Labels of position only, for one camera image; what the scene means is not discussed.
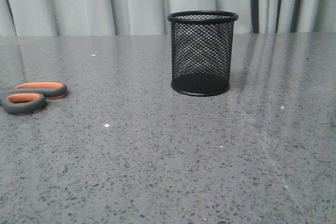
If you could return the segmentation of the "grey orange handled scissors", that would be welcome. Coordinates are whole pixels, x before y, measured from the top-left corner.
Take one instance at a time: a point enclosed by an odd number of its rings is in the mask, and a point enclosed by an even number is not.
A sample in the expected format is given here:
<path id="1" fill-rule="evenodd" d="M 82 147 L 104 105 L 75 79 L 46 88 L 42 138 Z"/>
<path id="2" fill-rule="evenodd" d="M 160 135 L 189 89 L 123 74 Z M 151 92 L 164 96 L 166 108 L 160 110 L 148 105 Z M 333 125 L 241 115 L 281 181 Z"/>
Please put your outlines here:
<path id="1" fill-rule="evenodd" d="M 27 82 L 1 88 L 1 106 L 9 114 L 30 114 L 45 107 L 47 99 L 62 98 L 68 88 L 62 82 Z"/>

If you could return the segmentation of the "black mesh pen cup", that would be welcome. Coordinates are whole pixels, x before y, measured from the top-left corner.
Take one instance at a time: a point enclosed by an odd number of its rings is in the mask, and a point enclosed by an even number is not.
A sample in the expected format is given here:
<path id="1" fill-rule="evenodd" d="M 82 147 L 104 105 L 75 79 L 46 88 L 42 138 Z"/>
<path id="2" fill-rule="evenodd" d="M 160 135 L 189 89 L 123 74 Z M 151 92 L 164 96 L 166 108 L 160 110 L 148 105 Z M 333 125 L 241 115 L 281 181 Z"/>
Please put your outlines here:
<path id="1" fill-rule="evenodd" d="M 182 94 L 207 97 L 229 90 L 234 23 L 217 10 L 171 13 L 172 81 Z"/>

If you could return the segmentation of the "grey pleated curtain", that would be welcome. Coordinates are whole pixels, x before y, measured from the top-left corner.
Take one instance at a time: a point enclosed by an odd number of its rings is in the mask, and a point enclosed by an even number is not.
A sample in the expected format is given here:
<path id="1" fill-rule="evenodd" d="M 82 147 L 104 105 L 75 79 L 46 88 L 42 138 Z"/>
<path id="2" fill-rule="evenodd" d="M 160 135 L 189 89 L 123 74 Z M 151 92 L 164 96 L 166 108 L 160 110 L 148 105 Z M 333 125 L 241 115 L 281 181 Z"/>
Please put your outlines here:
<path id="1" fill-rule="evenodd" d="M 234 12 L 238 34 L 335 31 L 335 0 L 1 0 L 1 36 L 161 35 L 188 10 Z"/>

